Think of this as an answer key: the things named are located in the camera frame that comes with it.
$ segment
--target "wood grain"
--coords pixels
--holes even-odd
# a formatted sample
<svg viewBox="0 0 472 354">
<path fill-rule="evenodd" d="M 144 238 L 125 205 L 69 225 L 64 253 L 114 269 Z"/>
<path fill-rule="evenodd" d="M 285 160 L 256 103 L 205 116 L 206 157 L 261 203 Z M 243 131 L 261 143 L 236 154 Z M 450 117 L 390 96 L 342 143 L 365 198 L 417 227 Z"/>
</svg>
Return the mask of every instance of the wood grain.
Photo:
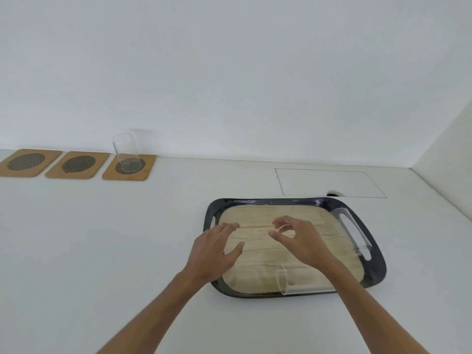
<svg viewBox="0 0 472 354">
<path fill-rule="evenodd" d="M 44 160 L 41 164 L 24 170 L 10 170 L 8 163 L 26 154 L 39 153 L 44 155 Z M 0 177 L 35 177 L 39 175 L 45 168 L 49 166 L 62 153 L 61 150 L 42 150 L 42 149 L 20 149 L 11 154 L 8 158 L 0 163 Z"/>
<path fill-rule="evenodd" d="M 228 238 L 225 253 L 233 250 L 240 241 L 245 241 L 243 254 L 234 267 L 223 275 L 229 287 L 243 293 L 279 292 L 276 273 L 284 264 L 300 268 L 299 273 L 303 276 L 300 275 L 299 280 L 309 280 L 319 289 L 332 288 L 321 272 L 298 261 L 284 246 L 268 236 L 267 232 L 274 229 L 272 221 L 283 215 L 311 221 L 330 251 L 359 282 L 363 279 L 362 263 L 350 237 L 327 210 L 305 205 L 243 205 L 227 209 L 220 218 L 220 223 L 238 222 L 241 226 Z M 293 231 L 285 234 L 295 235 Z"/>
<path fill-rule="evenodd" d="M 68 173 L 62 169 L 64 163 L 72 158 L 79 156 L 92 156 L 95 158 L 95 164 L 90 168 L 77 173 Z M 45 175 L 48 178 L 56 179 L 90 179 L 95 176 L 101 168 L 105 160 L 108 159 L 109 153 L 70 151 L 61 160 L 57 162 Z"/>
<path fill-rule="evenodd" d="M 115 158 L 111 161 L 108 168 L 103 173 L 102 179 L 103 180 L 124 180 L 124 181 L 146 180 L 149 176 L 152 166 L 154 165 L 154 162 L 156 161 L 156 155 L 143 154 L 143 155 L 139 155 L 139 158 L 144 160 L 146 163 L 143 170 L 135 174 L 120 174 L 115 169 L 116 165 L 118 164 L 118 157 L 115 156 Z"/>
</svg>

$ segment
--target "forearm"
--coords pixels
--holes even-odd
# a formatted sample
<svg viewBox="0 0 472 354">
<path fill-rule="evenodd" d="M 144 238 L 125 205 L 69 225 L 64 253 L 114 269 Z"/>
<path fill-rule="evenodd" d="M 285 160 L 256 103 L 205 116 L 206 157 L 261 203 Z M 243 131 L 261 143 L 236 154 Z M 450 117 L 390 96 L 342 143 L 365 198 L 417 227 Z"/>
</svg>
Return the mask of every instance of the forearm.
<svg viewBox="0 0 472 354">
<path fill-rule="evenodd" d="M 97 354 L 151 354 L 182 308 L 200 289 L 184 272 L 118 332 Z"/>
<path fill-rule="evenodd" d="M 372 354 L 428 352 L 337 260 L 322 271 L 333 284 Z"/>
</svg>

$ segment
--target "metal mesh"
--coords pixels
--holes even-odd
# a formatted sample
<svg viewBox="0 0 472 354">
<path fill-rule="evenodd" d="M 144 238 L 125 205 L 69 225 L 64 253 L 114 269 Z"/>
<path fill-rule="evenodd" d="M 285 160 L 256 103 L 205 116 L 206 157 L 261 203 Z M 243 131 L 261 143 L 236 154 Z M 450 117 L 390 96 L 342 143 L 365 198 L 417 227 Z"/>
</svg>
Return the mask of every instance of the metal mesh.
<svg viewBox="0 0 472 354">
<path fill-rule="evenodd" d="M 145 166 L 146 163 L 143 159 L 129 158 L 123 160 L 123 165 L 118 162 L 115 166 L 115 170 L 117 171 L 117 173 L 129 175 L 136 174 L 137 172 L 143 170 Z"/>
<path fill-rule="evenodd" d="M 62 164 L 62 170 L 66 173 L 79 173 L 90 169 L 95 165 L 95 158 L 90 155 L 80 155 L 67 160 Z"/>
<path fill-rule="evenodd" d="M 24 154 L 10 160 L 7 164 L 7 168 L 10 170 L 31 169 L 41 164 L 45 159 L 46 157 L 40 153 Z"/>
</svg>

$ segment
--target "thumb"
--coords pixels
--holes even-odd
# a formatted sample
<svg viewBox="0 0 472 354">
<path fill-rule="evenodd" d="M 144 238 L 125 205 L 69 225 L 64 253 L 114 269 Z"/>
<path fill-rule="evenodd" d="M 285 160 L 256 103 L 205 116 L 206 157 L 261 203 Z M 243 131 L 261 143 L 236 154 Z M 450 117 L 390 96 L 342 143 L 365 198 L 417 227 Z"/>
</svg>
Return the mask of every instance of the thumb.
<svg viewBox="0 0 472 354">
<path fill-rule="evenodd" d="M 229 268 L 233 267 L 238 257 L 243 253 L 244 242 L 241 241 L 230 253 L 226 255 Z"/>
<path fill-rule="evenodd" d="M 287 250 L 292 246 L 293 239 L 281 234 L 278 231 L 270 230 L 268 232 L 268 235 L 274 240 L 276 240 L 277 242 L 280 242 L 281 244 L 283 244 Z"/>
</svg>

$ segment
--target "left hand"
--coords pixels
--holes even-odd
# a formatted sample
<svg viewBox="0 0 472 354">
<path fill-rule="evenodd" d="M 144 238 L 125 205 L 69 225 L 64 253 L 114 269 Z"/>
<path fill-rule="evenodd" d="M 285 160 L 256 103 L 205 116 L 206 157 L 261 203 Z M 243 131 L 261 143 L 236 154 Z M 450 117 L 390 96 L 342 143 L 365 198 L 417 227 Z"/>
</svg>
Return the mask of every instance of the left hand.
<svg viewBox="0 0 472 354">
<path fill-rule="evenodd" d="M 244 242 L 240 242 L 233 251 L 224 254 L 228 237 L 237 228 L 237 222 L 222 223 L 198 236 L 182 273 L 187 274 L 197 286 L 220 278 L 243 253 Z"/>
</svg>

